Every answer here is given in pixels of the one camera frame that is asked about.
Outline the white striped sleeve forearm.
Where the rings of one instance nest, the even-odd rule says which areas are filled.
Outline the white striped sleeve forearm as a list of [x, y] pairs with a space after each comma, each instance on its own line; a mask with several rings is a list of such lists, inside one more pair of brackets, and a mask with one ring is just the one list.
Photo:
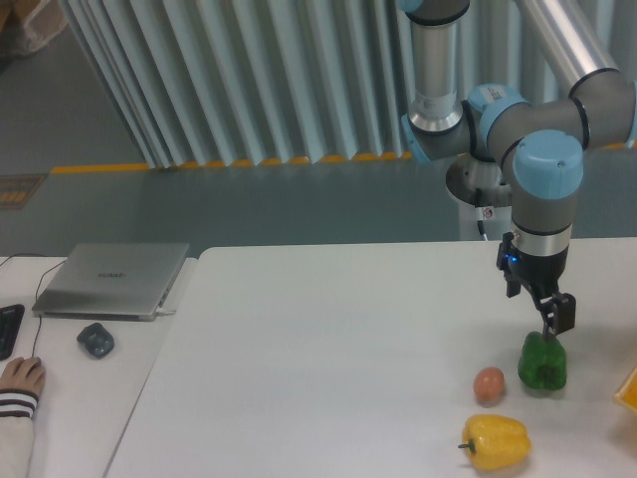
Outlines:
[[1, 390], [1, 478], [28, 476], [38, 402], [38, 397], [26, 390]]

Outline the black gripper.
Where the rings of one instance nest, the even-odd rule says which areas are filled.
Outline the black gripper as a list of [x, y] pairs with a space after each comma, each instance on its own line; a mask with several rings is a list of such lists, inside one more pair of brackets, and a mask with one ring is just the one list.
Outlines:
[[566, 266], [567, 249], [537, 256], [516, 247], [514, 238], [513, 232], [503, 235], [496, 262], [506, 281], [506, 295], [512, 298], [526, 289], [543, 321], [542, 338], [552, 340], [575, 326], [576, 299], [562, 293], [558, 286]]

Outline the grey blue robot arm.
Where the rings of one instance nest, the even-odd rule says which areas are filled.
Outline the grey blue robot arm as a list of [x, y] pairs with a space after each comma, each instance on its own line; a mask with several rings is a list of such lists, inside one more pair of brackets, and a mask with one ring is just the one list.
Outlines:
[[636, 87], [626, 81], [574, 1], [521, 1], [566, 96], [534, 106], [502, 85], [457, 93], [456, 56], [466, 1], [402, 1], [411, 24], [415, 97], [403, 130], [428, 161], [468, 153], [497, 169], [511, 191], [511, 228], [497, 266], [509, 296], [527, 291], [546, 339], [571, 330], [576, 301], [560, 291], [583, 156], [636, 136]]

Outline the person's hand on mouse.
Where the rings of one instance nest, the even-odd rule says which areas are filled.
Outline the person's hand on mouse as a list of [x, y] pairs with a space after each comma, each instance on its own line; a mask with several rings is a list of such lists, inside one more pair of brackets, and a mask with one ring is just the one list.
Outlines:
[[40, 358], [14, 358], [1, 373], [2, 390], [18, 390], [39, 398], [46, 383], [46, 368]]

